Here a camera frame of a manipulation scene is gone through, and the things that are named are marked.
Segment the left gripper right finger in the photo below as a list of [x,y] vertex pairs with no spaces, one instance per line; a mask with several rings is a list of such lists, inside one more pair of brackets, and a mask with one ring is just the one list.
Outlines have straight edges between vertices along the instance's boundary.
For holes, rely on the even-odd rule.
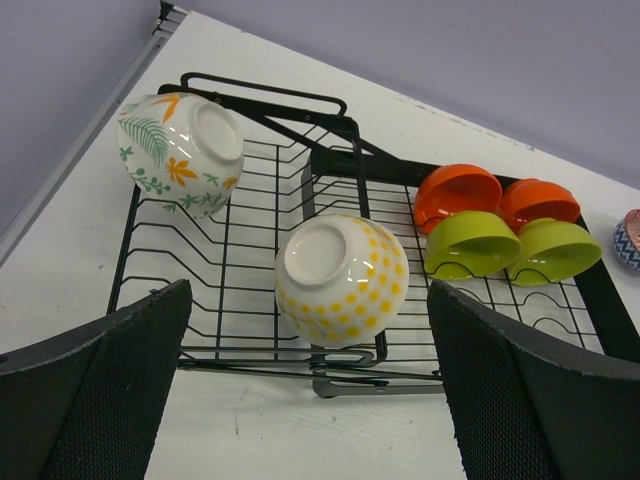
[[427,307],[469,479],[636,479],[639,366],[435,280]]

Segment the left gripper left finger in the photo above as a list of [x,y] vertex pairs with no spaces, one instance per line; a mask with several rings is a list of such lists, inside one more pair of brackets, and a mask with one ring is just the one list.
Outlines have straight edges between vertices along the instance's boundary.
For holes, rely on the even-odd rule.
[[2,478],[143,478],[191,309],[178,280],[2,354]]

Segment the blue patterned bowl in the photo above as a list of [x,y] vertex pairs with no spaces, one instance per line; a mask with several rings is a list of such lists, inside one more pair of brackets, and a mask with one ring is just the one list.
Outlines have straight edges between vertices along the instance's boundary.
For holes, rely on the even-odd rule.
[[617,223],[612,244],[620,262],[634,273],[639,273],[639,210],[632,209]]

